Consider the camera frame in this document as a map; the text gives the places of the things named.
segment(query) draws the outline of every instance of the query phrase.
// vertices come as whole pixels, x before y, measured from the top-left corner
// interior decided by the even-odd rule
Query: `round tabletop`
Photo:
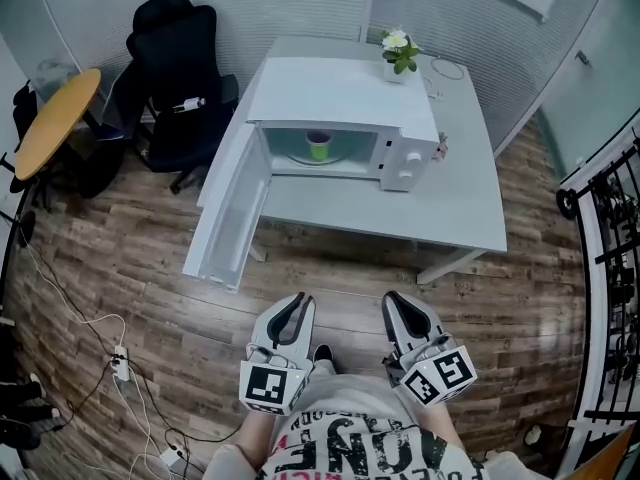
[[[58,150],[89,108],[100,86],[100,70],[89,69],[58,89],[34,119],[16,153],[16,177],[27,180]]]

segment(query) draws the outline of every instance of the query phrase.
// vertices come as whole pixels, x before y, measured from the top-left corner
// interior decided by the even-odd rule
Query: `white flower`
[[[382,47],[387,51],[402,48],[403,46],[407,46],[407,44],[409,44],[407,34],[402,30],[392,30],[389,35],[382,40]]]

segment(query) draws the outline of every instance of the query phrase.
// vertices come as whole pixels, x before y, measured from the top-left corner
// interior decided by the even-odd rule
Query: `flower pot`
[[[316,162],[324,162],[329,158],[330,131],[309,130],[307,132],[307,142],[311,149],[311,156]]]
[[[385,60],[383,64],[384,79],[387,82],[393,82],[394,84],[404,84],[407,83],[407,80],[409,80],[409,77],[412,75],[412,71],[409,70],[409,68],[405,68],[404,70],[402,70],[402,73],[396,75],[395,71],[393,70],[395,66],[393,62]]]

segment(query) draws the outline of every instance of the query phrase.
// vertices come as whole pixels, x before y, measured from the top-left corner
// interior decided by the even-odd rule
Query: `black shoe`
[[[327,359],[333,363],[333,350],[325,343],[318,345],[316,351],[313,353],[313,362],[320,361],[321,359]]]

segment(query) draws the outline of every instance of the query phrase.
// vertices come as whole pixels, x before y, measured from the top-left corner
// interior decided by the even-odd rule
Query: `chair seat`
[[[211,162],[218,151],[231,112],[205,105],[189,112],[162,112],[153,129],[147,163],[154,172],[175,172]]]

